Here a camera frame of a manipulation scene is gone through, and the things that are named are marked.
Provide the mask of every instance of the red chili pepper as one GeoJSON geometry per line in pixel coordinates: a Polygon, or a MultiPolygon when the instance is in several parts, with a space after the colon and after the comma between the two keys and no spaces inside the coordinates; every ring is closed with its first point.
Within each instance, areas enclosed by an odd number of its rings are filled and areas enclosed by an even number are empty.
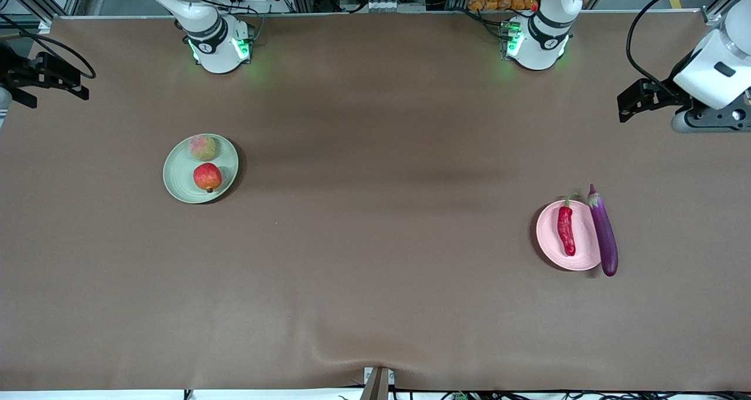
{"type": "Polygon", "coordinates": [[[571,214],[574,212],[569,208],[569,201],[577,192],[569,195],[566,198],[566,202],[558,210],[558,237],[561,237],[563,242],[563,249],[566,251],[566,256],[574,256],[576,253],[576,245],[574,245],[574,232],[571,229],[571,214]]]}

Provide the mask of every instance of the eggplant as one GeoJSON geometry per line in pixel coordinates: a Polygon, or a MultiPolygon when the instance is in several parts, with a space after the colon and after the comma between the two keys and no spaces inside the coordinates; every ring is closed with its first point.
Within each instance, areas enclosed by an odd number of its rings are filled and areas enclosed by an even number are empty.
{"type": "Polygon", "coordinates": [[[590,206],[592,220],[595,222],[597,243],[600,245],[600,260],[603,262],[603,271],[608,277],[613,277],[618,270],[618,247],[615,245],[615,234],[605,210],[603,197],[595,190],[595,185],[590,184],[590,196],[587,197],[590,206]]]}

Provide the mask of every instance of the plate rim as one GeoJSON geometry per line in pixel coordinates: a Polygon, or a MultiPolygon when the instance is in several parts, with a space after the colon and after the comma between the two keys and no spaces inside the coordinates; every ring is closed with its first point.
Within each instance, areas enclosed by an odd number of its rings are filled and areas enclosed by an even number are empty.
{"type": "MultiPolygon", "coordinates": [[[[552,261],[554,264],[556,264],[556,266],[560,266],[561,268],[566,269],[567,271],[589,271],[590,269],[596,268],[598,265],[600,265],[603,262],[603,260],[600,259],[596,264],[594,264],[593,266],[590,266],[590,268],[569,268],[568,266],[563,266],[563,265],[559,264],[557,261],[555,261],[555,259],[553,259],[550,256],[548,256],[547,253],[545,253],[545,250],[542,248],[542,244],[540,243],[540,220],[542,220],[542,216],[544,215],[545,211],[547,211],[549,208],[552,208],[553,205],[558,205],[558,204],[561,204],[562,202],[565,202],[565,201],[566,201],[565,199],[561,199],[561,200],[558,200],[558,201],[555,201],[555,202],[551,202],[551,203],[547,204],[547,206],[545,208],[542,208],[542,211],[540,211],[540,215],[537,216],[537,221],[536,221],[536,224],[535,224],[535,235],[537,237],[537,245],[539,246],[540,250],[542,250],[542,253],[545,255],[545,257],[548,258],[548,259],[550,259],[550,261],[552,261]]],[[[573,200],[573,199],[571,201],[569,201],[569,202],[571,202],[571,203],[577,203],[577,204],[582,205],[585,208],[587,208],[588,211],[590,210],[589,205],[585,204],[584,202],[580,202],[580,201],[573,200]]]]}
{"type": "Polygon", "coordinates": [[[179,141],[174,147],[172,147],[170,153],[167,154],[166,158],[164,158],[164,165],[162,165],[162,167],[161,167],[161,181],[164,184],[164,188],[167,189],[167,192],[169,192],[169,194],[172,195],[172,197],[174,199],[177,199],[180,202],[184,202],[186,204],[193,204],[193,205],[203,204],[203,203],[206,203],[206,202],[211,202],[212,200],[215,200],[217,197],[222,196],[222,194],[224,194],[232,186],[232,184],[234,183],[235,178],[237,178],[238,174],[239,174],[239,154],[237,154],[237,148],[235,148],[234,143],[232,143],[231,140],[225,138],[222,135],[217,135],[215,133],[196,133],[195,135],[191,135],[191,136],[188,136],[185,139],[182,139],[182,141],[179,141]],[[227,188],[224,189],[222,192],[214,192],[212,194],[212,197],[210,197],[209,199],[206,199],[204,201],[186,201],[184,199],[180,199],[180,197],[177,197],[177,195],[175,195],[170,190],[170,187],[167,186],[167,179],[165,177],[166,176],[165,173],[167,172],[167,161],[169,161],[170,157],[172,157],[172,154],[174,154],[174,152],[177,149],[177,147],[179,147],[181,144],[185,143],[185,141],[190,140],[190,138],[193,138],[193,136],[196,136],[196,135],[214,136],[217,139],[222,139],[222,140],[226,141],[226,143],[228,143],[232,147],[232,152],[234,153],[234,159],[235,159],[235,167],[234,167],[234,173],[232,173],[232,178],[230,179],[229,183],[227,183],[227,188]]]}

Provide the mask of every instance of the plate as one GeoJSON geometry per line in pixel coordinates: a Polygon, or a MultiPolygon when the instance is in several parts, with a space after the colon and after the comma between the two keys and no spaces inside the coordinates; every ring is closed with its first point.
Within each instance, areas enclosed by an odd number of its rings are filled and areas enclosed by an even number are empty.
{"type": "Polygon", "coordinates": [[[595,223],[587,205],[571,201],[571,229],[574,232],[574,256],[566,256],[563,242],[558,237],[558,210],[565,201],[553,202],[545,207],[537,218],[537,242],[553,263],[571,271],[586,271],[600,263],[600,247],[597,243],[595,223]]]}
{"type": "Polygon", "coordinates": [[[227,138],[213,133],[204,133],[204,135],[211,136],[216,142],[216,154],[213,160],[201,161],[191,156],[188,150],[188,141],[193,138],[191,136],[172,148],[170,154],[167,155],[167,159],[164,160],[164,169],[161,172],[167,192],[175,199],[190,204],[209,202],[222,196],[232,186],[239,168],[237,150],[227,138]],[[211,194],[199,189],[193,181],[193,170],[204,162],[214,163],[219,168],[219,172],[222,173],[222,184],[211,194]]]}

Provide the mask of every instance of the chili pepper stem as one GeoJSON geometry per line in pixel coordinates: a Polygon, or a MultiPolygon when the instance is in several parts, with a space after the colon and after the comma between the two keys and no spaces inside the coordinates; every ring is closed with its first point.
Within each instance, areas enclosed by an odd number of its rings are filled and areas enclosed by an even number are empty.
{"type": "Polygon", "coordinates": [[[573,192],[573,194],[568,195],[566,197],[566,202],[563,204],[563,206],[567,207],[569,205],[569,202],[571,202],[571,198],[573,198],[574,196],[577,196],[578,194],[579,192],[573,192]]]}

